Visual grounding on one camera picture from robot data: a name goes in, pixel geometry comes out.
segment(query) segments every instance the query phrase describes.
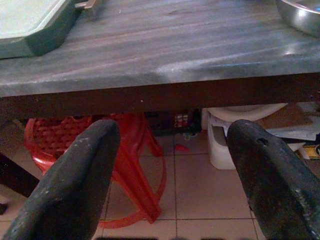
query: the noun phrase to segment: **green tray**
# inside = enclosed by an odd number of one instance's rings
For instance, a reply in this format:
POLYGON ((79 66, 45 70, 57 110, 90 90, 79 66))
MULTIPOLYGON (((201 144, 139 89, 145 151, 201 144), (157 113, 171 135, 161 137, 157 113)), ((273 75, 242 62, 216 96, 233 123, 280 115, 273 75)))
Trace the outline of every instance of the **green tray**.
POLYGON ((58 48, 81 13, 75 7, 78 3, 79 0, 4 1, 0 10, 4 16, 0 19, 0 59, 40 56, 58 48))

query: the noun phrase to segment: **metal bowl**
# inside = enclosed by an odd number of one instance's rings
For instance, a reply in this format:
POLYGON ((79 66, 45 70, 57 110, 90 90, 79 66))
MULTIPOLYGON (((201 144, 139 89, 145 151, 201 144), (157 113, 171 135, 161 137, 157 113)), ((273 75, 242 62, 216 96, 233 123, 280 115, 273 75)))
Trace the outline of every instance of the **metal bowl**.
POLYGON ((320 38, 320 0, 276 0, 276 6, 288 24, 320 38))

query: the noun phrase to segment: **floor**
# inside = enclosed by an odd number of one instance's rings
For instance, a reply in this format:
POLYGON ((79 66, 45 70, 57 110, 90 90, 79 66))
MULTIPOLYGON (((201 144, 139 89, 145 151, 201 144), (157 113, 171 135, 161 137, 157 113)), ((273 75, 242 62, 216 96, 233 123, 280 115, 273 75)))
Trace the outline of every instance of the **floor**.
MULTIPOLYGON (((41 179, 40 170, 23 146, 22 131, 9 125, 1 132, 1 136, 0 151, 41 179)), ((157 137, 157 140, 165 153, 167 168, 166 188, 159 203, 162 209, 160 217, 153 224, 142 220, 118 229, 98 228, 93 239, 102 236, 150 237, 159 240, 265 239, 248 207, 237 172, 218 170, 210 164, 207 132, 190 140, 185 140, 181 134, 157 137), (175 151, 176 144, 189 147, 189 151, 175 151)), ((146 149, 140 164, 152 188, 156 190, 162 174, 161 159, 153 157, 146 149)), ((320 176, 318 161, 309 161, 307 165, 320 176)), ((0 216, 1 237, 26 198, 4 187, 0 193, 5 196, 0 196, 0 203, 10 199, 8 211, 0 216)), ((117 184, 112 183, 101 219, 119 219, 135 210, 117 184)))

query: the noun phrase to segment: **gray marble table top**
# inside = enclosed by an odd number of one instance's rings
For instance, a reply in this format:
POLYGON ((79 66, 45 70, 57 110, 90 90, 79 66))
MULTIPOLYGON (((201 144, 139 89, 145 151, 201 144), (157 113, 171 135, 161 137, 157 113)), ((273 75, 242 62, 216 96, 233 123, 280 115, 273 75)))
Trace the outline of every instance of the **gray marble table top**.
POLYGON ((320 72, 273 0, 102 0, 64 44, 0 60, 0 97, 320 72))

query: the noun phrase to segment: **red plastic stool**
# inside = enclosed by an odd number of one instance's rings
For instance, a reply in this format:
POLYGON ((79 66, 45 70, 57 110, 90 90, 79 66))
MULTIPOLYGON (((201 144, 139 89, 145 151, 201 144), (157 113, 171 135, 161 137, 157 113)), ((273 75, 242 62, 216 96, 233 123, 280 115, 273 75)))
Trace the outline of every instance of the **red plastic stool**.
MULTIPOLYGON (((110 114, 103 119, 115 120, 120 129, 120 146, 111 180, 116 181, 137 206, 138 211, 122 219, 101 220, 101 228, 121 228, 142 219, 153 223, 161 213, 159 200, 166 186, 166 163, 161 147, 153 137, 143 113, 110 114), (156 193, 139 164, 139 156, 147 145, 155 157, 162 157, 162 178, 156 193)), ((78 134, 94 121, 91 116, 76 119, 30 119, 24 133, 24 144, 35 164, 44 174, 61 156, 78 134)))

